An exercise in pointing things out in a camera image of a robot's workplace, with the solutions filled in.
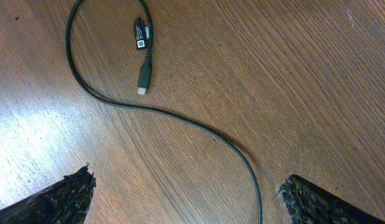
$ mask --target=black cable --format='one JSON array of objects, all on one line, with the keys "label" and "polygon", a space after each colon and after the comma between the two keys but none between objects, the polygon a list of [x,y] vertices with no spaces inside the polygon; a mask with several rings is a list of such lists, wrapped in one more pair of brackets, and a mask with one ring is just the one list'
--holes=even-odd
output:
[{"label": "black cable", "polygon": [[[201,129],[201,130],[203,130],[209,134],[212,134],[213,136],[215,136],[216,138],[218,138],[219,140],[224,142],[224,144],[229,146],[235,153],[237,153],[237,155],[242,159],[242,162],[244,162],[244,164],[248,168],[249,174],[252,177],[252,182],[254,183],[254,186],[255,186],[258,216],[259,216],[258,217],[258,224],[262,224],[262,222],[263,222],[262,198],[260,196],[260,189],[259,189],[259,185],[257,183],[257,179],[255,176],[254,170],[250,166],[248,160],[245,158],[243,153],[235,145],[233,145],[226,137],[224,137],[221,133],[217,132],[216,130],[214,130],[213,128],[211,128],[205,124],[200,124],[200,123],[193,121],[191,119],[183,118],[182,116],[174,114],[172,112],[167,112],[165,110],[161,110],[161,109],[157,109],[157,108],[150,108],[147,106],[131,105],[128,103],[121,103],[121,102],[113,101],[113,100],[107,98],[106,96],[103,96],[102,94],[95,91],[91,86],[89,86],[83,80],[83,78],[79,75],[78,71],[76,70],[74,60],[72,58],[71,49],[70,49],[70,31],[72,28],[72,22],[74,20],[75,13],[76,13],[80,3],[82,3],[82,1],[83,0],[77,0],[75,2],[74,6],[72,7],[70,14],[69,14],[69,17],[68,17],[68,21],[67,21],[67,29],[65,31],[65,48],[67,51],[67,58],[68,58],[69,67],[70,67],[72,74],[74,75],[76,81],[79,83],[79,85],[94,99],[96,99],[96,100],[98,100],[98,101],[100,101],[106,105],[115,106],[115,107],[119,107],[119,108],[125,108],[125,109],[131,109],[131,110],[138,110],[138,111],[149,111],[149,112],[161,114],[161,115],[176,119],[178,121],[182,121],[182,122],[189,124],[191,126],[194,126],[196,128],[199,128],[199,129]],[[147,40],[148,50],[147,50],[146,59],[148,58],[151,61],[152,47],[153,47],[153,25],[152,25],[151,15],[150,15],[150,12],[149,12],[148,7],[147,7],[146,3],[144,2],[144,0],[138,0],[138,1],[140,2],[140,4],[144,8],[144,12],[146,14],[148,25],[149,25],[150,37]]]}]

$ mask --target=wood grain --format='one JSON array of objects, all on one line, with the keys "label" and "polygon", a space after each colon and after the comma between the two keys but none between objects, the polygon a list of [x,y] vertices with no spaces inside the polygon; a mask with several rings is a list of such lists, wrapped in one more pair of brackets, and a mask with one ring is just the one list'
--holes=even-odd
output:
[{"label": "wood grain", "polygon": [[[73,0],[0,0],[0,209],[86,162],[87,223],[255,223],[253,185],[212,136],[102,105],[71,76]],[[109,97],[201,121],[254,165],[264,223],[289,223],[275,189],[298,174],[385,220],[385,0],[152,1],[153,79],[136,94],[137,1],[90,1],[78,69]]]}]

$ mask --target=table surface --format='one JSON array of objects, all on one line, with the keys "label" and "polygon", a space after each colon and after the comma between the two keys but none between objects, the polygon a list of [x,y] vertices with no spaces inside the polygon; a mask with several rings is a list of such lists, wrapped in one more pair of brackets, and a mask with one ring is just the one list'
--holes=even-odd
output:
[{"label": "table surface", "polygon": [[[87,162],[86,223],[255,223],[244,164],[225,144],[153,113],[103,105],[65,55],[73,0],[0,0],[0,209]],[[86,0],[72,47],[108,97],[208,124],[249,156],[264,223],[298,174],[385,220],[385,0],[147,0],[153,78],[137,95],[137,1]]]}]

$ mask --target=white label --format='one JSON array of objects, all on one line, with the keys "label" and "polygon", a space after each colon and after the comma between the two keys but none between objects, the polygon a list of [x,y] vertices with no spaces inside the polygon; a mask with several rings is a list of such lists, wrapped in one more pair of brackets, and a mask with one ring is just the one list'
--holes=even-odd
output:
[{"label": "white label", "polygon": [[139,41],[137,42],[137,47],[138,47],[138,48],[145,47],[144,40],[139,40]]},{"label": "white label", "polygon": [[150,29],[145,27],[145,34],[147,35],[147,40],[150,38]]}]

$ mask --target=black sparkly object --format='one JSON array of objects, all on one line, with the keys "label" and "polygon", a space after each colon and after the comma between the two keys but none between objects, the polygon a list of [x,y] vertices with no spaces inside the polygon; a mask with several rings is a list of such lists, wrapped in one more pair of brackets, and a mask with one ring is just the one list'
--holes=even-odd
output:
[{"label": "black sparkly object", "polygon": [[298,175],[278,189],[293,224],[385,223]]},{"label": "black sparkly object", "polygon": [[69,223],[85,221],[95,187],[94,174],[82,167],[64,180],[0,210],[0,223]]}]

